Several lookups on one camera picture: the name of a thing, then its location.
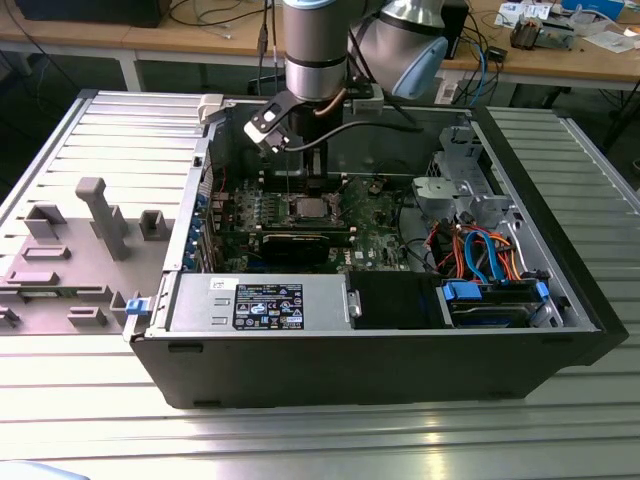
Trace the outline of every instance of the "motherboard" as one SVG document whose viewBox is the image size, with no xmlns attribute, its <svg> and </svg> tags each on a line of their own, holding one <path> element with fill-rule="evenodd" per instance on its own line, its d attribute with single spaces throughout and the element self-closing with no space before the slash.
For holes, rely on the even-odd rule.
<svg viewBox="0 0 640 480">
<path fill-rule="evenodd" d="M 343 179 L 311 197 L 244 180 L 212 194 L 196 270 L 340 273 L 409 270 L 398 240 L 398 191 L 383 177 Z"/>
</svg>

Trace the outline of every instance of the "computer case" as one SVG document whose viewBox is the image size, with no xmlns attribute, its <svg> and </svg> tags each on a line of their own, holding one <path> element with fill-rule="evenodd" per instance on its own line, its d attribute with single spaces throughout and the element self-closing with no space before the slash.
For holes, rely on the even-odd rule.
<svg viewBox="0 0 640 480">
<path fill-rule="evenodd" d="M 118 23 L 155 28 L 171 0 L 16 0 L 27 20 Z"/>
</svg>

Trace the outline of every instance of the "circuit board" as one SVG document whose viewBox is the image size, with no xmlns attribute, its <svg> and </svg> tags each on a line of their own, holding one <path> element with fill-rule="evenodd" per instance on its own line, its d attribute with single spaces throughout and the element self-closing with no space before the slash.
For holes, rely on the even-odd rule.
<svg viewBox="0 0 640 480">
<path fill-rule="evenodd" d="M 409 270 L 395 227 L 394 191 L 379 179 L 353 177 L 320 197 L 267 192 L 244 182 L 219 205 L 213 237 L 219 264 L 229 273 L 341 273 L 350 270 Z M 261 253 L 271 237 L 327 242 L 321 263 L 275 265 Z"/>
</svg>

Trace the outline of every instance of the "desk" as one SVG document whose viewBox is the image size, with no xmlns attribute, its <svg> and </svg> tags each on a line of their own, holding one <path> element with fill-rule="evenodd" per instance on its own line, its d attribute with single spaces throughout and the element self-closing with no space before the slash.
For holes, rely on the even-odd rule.
<svg viewBox="0 0 640 480">
<path fill-rule="evenodd" d="M 216 0 L 216 6 L 231 5 L 231 0 Z M 474 0 L 475 16 L 480 30 L 495 40 L 492 45 L 506 49 L 509 53 L 500 75 L 504 83 L 523 83 L 583 88 L 605 88 L 630 90 L 640 78 L 640 52 L 629 51 L 614 54 L 578 39 L 571 51 L 536 49 L 524 51 L 509 45 L 509 31 L 493 30 L 480 21 L 485 18 L 491 25 L 500 0 Z M 201 7 L 206 6 L 201 0 Z M 256 4 L 243 4 L 233 10 L 229 17 L 256 9 Z M 144 89 L 139 73 L 139 60 L 189 62 L 202 64 L 257 65 L 256 40 L 261 22 L 254 15 L 232 24 L 228 31 L 233 38 L 227 40 L 205 29 L 180 25 L 165 18 L 156 29 L 135 28 L 121 25 L 98 25 L 70 22 L 33 22 L 25 20 L 20 11 L 12 8 L 14 16 L 42 48 L 51 54 L 114 58 L 120 62 L 127 88 L 131 91 Z M 282 15 L 277 10 L 280 56 L 283 57 L 284 42 Z M 193 22 L 193 10 L 187 5 L 177 10 L 179 18 Z M 225 18 L 219 13 L 216 19 Z M 625 12 L 621 21 L 638 21 L 640 15 Z M 38 50 L 28 42 L 23 33 L 13 24 L 6 11 L 0 10 L 0 49 L 6 51 L 33 52 Z M 442 64 L 438 74 L 443 84 L 454 84 L 470 78 L 477 68 L 470 48 L 462 45 L 454 60 Z"/>
</svg>

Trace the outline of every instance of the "warning label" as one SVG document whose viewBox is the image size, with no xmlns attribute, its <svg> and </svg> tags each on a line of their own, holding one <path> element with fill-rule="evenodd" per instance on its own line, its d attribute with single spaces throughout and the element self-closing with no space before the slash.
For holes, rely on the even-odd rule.
<svg viewBox="0 0 640 480">
<path fill-rule="evenodd" d="M 302 285 L 238 285 L 236 330 L 302 330 Z"/>
</svg>

